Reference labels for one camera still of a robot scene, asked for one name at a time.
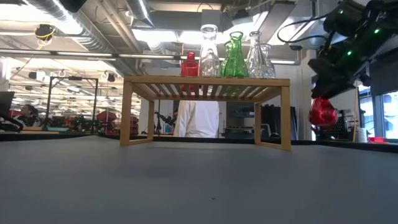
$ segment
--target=clear glass bottle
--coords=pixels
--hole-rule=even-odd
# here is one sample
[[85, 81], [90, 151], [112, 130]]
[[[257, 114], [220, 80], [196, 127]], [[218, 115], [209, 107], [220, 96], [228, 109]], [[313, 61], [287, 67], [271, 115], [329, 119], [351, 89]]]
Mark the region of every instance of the clear glass bottle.
[[[181, 65], [181, 76], [182, 77], [197, 77], [198, 76], [198, 64], [195, 61], [195, 53], [188, 52], [187, 60]], [[181, 85], [182, 91], [185, 91], [184, 85]]]
[[229, 53], [228, 61], [225, 66], [225, 77], [248, 77], [248, 69], [244, 63], [242, 55], [242, 32], [232, 32], [231, 37], [231, 52]]
[[207, 24], [201, 28], [203, 43], [200, 50], [199, 76], [217, 77], [220, 75], [220, 60], [218, 58], [216, 37], [218, 28], [216, 25]]
[[228, 41], [227, 43], [225, 43], [224, 47], [226, 49], [226, 53], [225, 53], [225, 59], [221, 63], [221, 69], [220, 69], [220, 76], [221, 77], [225, 77], [224, 72], [225, 72], [226, 62], [228, 61], [229, 54], [231, 53], [231, 47], [232, 47], [231, 41]]
[[260, 36], [261, 32], [259, 31], [250, 33], [250, 49], [246, 60], [246, 66], [248, 67], [248, 74], [251, 78], [267, 78], [267, 65], [261, 51]]
[[275, 66], [269, 58], [269, 50], [272, 48], [269, 44], [261, 44], [261, 51], [266, 61], [266, 76], [267, 78], [276, 78]]

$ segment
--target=monitor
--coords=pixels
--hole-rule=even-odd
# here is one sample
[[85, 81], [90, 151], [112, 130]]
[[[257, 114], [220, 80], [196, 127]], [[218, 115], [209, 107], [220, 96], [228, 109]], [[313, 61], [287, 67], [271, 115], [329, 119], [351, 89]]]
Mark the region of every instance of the monitor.
[[0, 115], [8, 116], [14, 93], [13, 91], [0, 91]]

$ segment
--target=shelf leg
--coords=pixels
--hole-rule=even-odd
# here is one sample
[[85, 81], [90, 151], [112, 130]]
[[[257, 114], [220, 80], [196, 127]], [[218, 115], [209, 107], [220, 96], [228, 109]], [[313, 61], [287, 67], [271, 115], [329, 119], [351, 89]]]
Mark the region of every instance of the shelf leg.
[[280, 126], [281, 126], [281, 145], [286, 151], [292, 150], [292, 128], [290, 120], [290, 87], [283, 86], [280, 97]]
[[261, 142], [261, 104], [254, 104], [254, 142]]
[[155, 115], [155, 102], [152, 100], [149, 102], [148, 110], [148, 139], [154, 138], [154, 115]]
[[131, 96], [132, 84], [129, 82], [123, 83], [123, 98], [122, 98], [122, 119], [120, 124], [120, 145], [130, 145], [130, 128], [131, 128]]

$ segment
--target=gray table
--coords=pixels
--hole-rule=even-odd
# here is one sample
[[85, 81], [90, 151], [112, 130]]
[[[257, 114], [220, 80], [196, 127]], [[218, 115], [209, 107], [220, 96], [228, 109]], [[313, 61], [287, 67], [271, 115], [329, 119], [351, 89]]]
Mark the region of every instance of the gray table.
[[0, 142], [0, 223], [398, 222], [397, 154], [118, 145], [95, 136]]

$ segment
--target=wooden shelf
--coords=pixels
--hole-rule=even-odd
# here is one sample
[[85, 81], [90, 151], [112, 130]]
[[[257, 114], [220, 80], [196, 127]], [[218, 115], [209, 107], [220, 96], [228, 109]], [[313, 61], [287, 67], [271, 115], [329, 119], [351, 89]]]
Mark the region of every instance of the wooden shelf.
[[[131, 95], [137, 93], [149, 101], [148, 137], [130, 141]], [[281, 95], [281, 145], [261, 142], [261, 103]], [[124, 77], [120, 145], [151, 142], [154, 135], [154, 100], [208, 100], [253, 102], [255, 143], [259, 146], [291, 150], [290, 80], [277, 78], [221, 78], [178, 76]]]
[[125, 77], [132, 89], [146, 100], [210, 100], [264, 102], [280, 95], [282, 86], [290, 86], [289, 79], [220, 78], [220, 77]]

